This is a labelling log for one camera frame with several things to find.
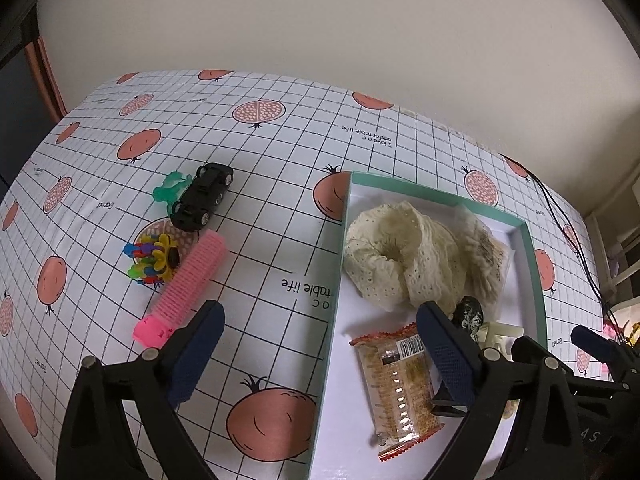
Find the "cream plastic hair clip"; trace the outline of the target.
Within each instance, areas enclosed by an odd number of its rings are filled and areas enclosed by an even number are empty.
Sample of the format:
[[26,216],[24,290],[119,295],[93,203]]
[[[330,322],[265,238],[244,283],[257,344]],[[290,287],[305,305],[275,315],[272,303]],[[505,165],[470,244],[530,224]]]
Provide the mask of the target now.
[[493,348],[508,361],[512,362],[512,344],[515,339],[524,335],[521,326],[499,322],[486,322],[477,332],[477,342],[482,350]]

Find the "black patterned candy wrapper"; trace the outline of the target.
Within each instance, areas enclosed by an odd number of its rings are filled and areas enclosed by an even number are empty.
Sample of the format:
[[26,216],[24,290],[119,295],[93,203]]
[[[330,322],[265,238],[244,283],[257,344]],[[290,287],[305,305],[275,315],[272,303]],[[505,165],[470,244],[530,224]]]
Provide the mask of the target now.
[[484,324],[484,312],[480,302],[472,296],[464,296],[457,304],[451,322],[475,338],[480,326]]

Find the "biscuit snack packet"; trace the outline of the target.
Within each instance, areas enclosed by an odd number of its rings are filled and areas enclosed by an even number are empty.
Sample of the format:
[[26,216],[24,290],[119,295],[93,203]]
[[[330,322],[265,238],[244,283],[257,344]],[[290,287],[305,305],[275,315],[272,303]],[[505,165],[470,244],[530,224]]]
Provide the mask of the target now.
[[391,460],[442,429],[433,413],[430,364],[416,323],[349,344],[366,382],[379,460]]

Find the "pink hair roller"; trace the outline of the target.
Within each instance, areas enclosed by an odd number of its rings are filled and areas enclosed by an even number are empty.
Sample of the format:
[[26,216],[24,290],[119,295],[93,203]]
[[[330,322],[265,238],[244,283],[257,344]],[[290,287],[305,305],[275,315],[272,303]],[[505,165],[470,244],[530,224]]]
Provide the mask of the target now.
[[206,230],[186,255],[178,272],[164,286],[150,313],[134,326],[134,341],[145,349],[162,348],[183,326],[227,252],[224,238],[216,231]]

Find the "colourful plastic clips bundle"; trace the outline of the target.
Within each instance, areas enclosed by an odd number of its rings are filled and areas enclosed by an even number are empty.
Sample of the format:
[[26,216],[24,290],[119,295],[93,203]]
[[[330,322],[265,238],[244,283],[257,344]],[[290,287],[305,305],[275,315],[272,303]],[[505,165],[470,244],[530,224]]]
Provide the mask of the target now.
[[154,288],[170,282],[180,266],[178,244],[166,233],[143,235],[137,243],[127,243],[122,253],[132,260],[127,275]]

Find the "cotton swabs plastic bag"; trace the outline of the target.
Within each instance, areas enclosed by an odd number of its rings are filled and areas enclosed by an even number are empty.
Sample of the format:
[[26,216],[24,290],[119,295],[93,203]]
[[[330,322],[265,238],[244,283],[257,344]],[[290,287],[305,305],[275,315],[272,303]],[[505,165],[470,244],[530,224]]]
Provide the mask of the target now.
[[465,206],[454,208],[454,223],[475,297],[485,307],[497,307],[506,288],[514,251]]

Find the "cream lace scrunchie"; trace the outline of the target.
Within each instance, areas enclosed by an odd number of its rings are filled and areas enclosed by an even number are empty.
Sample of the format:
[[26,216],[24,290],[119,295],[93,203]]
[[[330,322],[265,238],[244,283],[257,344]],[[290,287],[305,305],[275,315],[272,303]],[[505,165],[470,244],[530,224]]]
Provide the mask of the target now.
[[408,202],[363,211],[349,225],[343,268],[361,297],[390,312],[433,301],[446,315],[468,268],[454,233]]

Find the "black toy car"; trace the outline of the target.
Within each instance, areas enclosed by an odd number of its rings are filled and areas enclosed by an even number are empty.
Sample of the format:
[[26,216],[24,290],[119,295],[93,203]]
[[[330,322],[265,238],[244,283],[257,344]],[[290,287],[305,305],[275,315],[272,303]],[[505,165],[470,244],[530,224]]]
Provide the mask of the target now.
[[230,166],[208,162],[199,166],[191,185],[172,204],[169,219],[184,232],[205,228],[234,179]]

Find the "green plastic toy figure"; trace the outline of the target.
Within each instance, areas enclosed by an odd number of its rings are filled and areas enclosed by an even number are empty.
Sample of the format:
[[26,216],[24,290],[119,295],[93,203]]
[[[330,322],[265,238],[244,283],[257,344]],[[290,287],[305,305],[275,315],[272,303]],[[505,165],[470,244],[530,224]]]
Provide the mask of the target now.
[[152,192],[153,200],[165,203],[168,208],[175,203],[181,194],[191,185],[193,177],[180,171],[171,171],[164,177],[163,183]]

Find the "teal shallow box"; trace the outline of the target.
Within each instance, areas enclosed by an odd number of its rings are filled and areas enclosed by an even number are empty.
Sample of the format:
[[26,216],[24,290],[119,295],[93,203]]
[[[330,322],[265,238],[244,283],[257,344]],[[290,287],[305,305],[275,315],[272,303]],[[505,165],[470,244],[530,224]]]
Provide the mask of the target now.
[[[350,226],[363,212],[381,205],[410,203],[417,211],[453,229],[456,213],[466,208],[494,237],[506,243],[513,259],[506,286],[489,321],[520,326],[538,344],[547,342],[544,294],[541,291],[534,244],[525,221],[506,212],[434,188],[355,172],[350,177],[344,223]],[[378,458],[372,410],[357,350],[350,341],[375,332],[393,332],[416,323],[423,335],[452,350],[443,314],[432,308],[401,307],[385,312],[363,299],[346,274],[336,286],[331,318],[328,364],[319,402],[308,476],[311,479],[424,479],[446,453],[460,419],[445,417],[442,429],[426,441],[390,460]]]

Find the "white wooden shelf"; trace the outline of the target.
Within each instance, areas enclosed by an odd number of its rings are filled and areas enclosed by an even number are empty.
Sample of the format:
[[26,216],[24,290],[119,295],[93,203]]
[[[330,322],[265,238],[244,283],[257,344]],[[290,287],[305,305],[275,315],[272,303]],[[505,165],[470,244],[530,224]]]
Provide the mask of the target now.
[[611,305],[639,295],[639,164],[585,218],[600,293]]

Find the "pomegranate grid tablecloth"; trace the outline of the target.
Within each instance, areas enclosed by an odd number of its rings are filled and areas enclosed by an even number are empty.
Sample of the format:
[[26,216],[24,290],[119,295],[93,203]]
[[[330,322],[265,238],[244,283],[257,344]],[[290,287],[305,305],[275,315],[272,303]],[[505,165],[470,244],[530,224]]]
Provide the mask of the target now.
[[366,94],[234,70],[129,73],[36,145],[1,203],[1,419],[54,475],[85,356],[141,353],[134,328],[200,236],[228,257],[206,294],[226,328],[178,415],[221,479],[303,479],[337,298],[350,179],[370,172],[474,200],[526,226],[512,269],[537,286],[544,344],[603,326],[578,212],[527,170],[431,118]]

